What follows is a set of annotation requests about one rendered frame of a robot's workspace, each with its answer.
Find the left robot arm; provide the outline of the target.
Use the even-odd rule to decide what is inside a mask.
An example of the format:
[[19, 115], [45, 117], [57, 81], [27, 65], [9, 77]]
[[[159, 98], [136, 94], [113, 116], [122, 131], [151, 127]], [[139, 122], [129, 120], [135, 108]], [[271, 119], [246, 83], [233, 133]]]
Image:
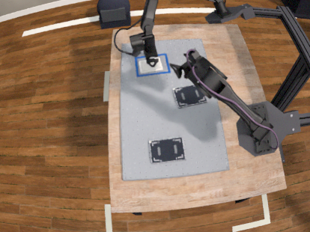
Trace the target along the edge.
[[[203, 66], [201, 66], [202, 64]], [[273, 128], [273, 125], [268, 121], [267, 105], [262, 104], [258, 106], [253, 106], [249, 108], [234, 92], [232, 87], [226, 82], [228, 77], [222, 73], [217, 67], [210, 63], [205, 57], [194, 64], [193, 67], [197, 66], [194, 69], [195, 73], [200, 77], [201, 82], [193, 75], [192, 70], [186, 75], [186, 77], [200, 90], [207, 98], [214, 99], [217, 98], [218, 101], [223, 102], [228, 107], [230, 107], [242, 120], [247, 124], [249, 130], [251, 130], [250, 137], [256, 143], [257, 154], [268, 153], [272, 151], [272, 143], [270, 130], [265, 129], [264, 127], [259, 126], [257, 123], [262, 124], [270, 129]], [[210, 67], [210, 68], [209, 68]], [[209, 68], [209, 69], [207, 69]], [[213, 68], [213, 69], [212, 69]], [[222, 76], [224, 78], [222, 78]], [[224, 83], [224, 84], [223, 84]], [[219, 89], [218, 89], [219, 88]], [[226, 101], [221, 97], [210, 92], [210, 90], [215, 91], [227, 99], [234, 101], [234, 103]], [[263, 108], [261, 108], [263, 106]], [[254, 109], [256, 108], [256, 109]], [[254, 112], [255, 111], [255, 112]], [[265, 115], [264, 115], [265, 114]], [[269, 134], [268, 134], [269, 133]], [[266, 139], [265, 139], [266, 138]], [[263, 139], [263, 140], [262, 140]], [[260, 142], [262, 140], [262, 142]], [[258, 144], [260, 143], [260, 145]], [[269, 142], [269, 143], [267, 143]], [[261, 152], [259, 152], [261, 151]]]

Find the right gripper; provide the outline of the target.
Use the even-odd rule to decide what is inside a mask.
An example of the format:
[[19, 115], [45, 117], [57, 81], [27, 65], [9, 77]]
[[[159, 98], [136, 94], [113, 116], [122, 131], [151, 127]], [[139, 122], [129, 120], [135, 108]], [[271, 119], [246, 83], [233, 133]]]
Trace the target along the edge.
[[[151, 57], [158, 57], [155, 44], [153, 46], [146, 46], [146, 45], [144, 45], [143, 47], [134, 49], [133, 50], [133, 54], [136, 54], [139, 51], [143, 51], [144, 52], [145, 58], [146, 58], [146, 62], [151, 67], [154, 67], [159, 62], [158, 58], [151, 58]], [[151, 64], [153, 62], [154, 62], [154, 65]]]

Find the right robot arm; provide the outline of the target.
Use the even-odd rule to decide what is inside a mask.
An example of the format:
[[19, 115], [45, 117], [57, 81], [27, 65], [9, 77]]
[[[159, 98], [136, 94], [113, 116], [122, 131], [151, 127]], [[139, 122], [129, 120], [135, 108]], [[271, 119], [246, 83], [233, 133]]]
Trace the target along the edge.
[[[142, 47], [144, 43], [146, 46], [153, 46], [155, 44], [155, 37], [152, 31], [154, 29], [154, 23], [155, 23], [154, 19], [158, 1], [159, 0], [147, 0], [144, 16], [140, 24], [140, 27], [142, 27], [143, 32], [130, 36], [130, 44], [132, 42], [131, 47], [133, 49]], [[221, 19], [233, 16], [232, 13], [228, 11], [228, 9], [226, 9], [224, 0], [207, 0], [207, 1], [214, 2], [213, 4], [216, 8], [214, 11]]]

